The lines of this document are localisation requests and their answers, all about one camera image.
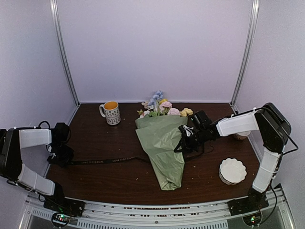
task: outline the white bowl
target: white bowl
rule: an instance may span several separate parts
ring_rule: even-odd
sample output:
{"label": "white bowl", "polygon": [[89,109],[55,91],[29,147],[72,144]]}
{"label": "white bowl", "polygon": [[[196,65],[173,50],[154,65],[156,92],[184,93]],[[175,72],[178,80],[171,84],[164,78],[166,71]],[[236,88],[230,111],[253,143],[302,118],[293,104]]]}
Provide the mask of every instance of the white bowl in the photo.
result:
{"label": "white bowl", "polygon": [[227,185],[236,185],[247,175],[246,167],[235,158],[223,160],[219,166],[219,177]]}

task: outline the flower bouquet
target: flower bouquet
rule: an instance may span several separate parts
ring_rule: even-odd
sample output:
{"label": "flower bouquet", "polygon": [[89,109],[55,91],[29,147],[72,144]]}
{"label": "flower bouquet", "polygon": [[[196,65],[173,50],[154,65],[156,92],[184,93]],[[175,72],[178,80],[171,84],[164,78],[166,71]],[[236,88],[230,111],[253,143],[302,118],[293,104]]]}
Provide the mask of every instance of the flower bouquet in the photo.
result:
{"label": "flower bouquet", "polygon": [[187,124],[191,109],[179,111],[163,99],[162,91],[157,91],[150,101],[142,103],[144,111],[138,111],[140,117],[135,121],[137,136],[143,150],[149,156],[162,190],[175,190],[181,187],[184,169],[182,153],[174,149],[181,139],[178,129]]}

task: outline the bouquet wrapper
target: bouquet wrapper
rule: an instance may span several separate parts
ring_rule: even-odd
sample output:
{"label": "bouquet wrapper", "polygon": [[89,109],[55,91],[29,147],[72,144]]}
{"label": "bouquet wrapper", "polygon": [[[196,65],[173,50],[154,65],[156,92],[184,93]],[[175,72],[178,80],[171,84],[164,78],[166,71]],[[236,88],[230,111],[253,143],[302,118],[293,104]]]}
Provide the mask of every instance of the bouquet wrapper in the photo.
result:
{"label": "bouquet wrapper", "polygon": [[182,153],[173,150],[181,139],[178,127],[187,124],[187,117],[146,115],[135,122],[137,136],[149,156],[161,190],[181,187],[184,159]]}

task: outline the mug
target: mug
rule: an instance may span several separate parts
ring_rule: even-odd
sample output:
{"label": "mug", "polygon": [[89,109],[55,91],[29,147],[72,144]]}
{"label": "mug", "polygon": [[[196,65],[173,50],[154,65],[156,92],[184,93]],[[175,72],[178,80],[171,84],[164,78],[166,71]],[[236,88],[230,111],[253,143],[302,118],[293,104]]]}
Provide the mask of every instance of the mug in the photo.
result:
{"label": "mug", "polygon": [[119,104],[115,101],[106,102],[100,105],[101,116],[106,118],[109,125],[117,125],[121,121]]}

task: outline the dark wooden table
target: dark wooden table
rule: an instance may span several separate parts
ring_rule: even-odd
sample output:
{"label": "dark wooden table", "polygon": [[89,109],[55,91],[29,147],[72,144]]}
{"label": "dark wooden table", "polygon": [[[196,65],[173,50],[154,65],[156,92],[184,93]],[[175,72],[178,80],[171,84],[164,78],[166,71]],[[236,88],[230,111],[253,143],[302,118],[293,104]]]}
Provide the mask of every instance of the dark wooden table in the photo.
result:
{"label": "dark wooden table", "polygon": [[[175,104],[204,110],[216,120],[230,115],[229,104]],[[134,120],[141,104],[120,104],[122,122],[109,126],[101,117],[98,104],[82,104],[71,123],[69,146],[75,150],[74,160],[95,160],[129,156],[146,157],[137,138]],[[68,166],[52,165],[47,178],[60,183],[66,196],[77,199],[118,204],[185,204],[225,200],[247,195],[259,162],[246,139],[231,136],[211,142],[214,150],[185,164],[182,187],[161,191],[153,168],[141,161],[118,164]],[[206,144],[206,152],[212,148]],[[241,160],[247,169],[246,179],[238,185],[224,184],[218,176],[222,160]]]}

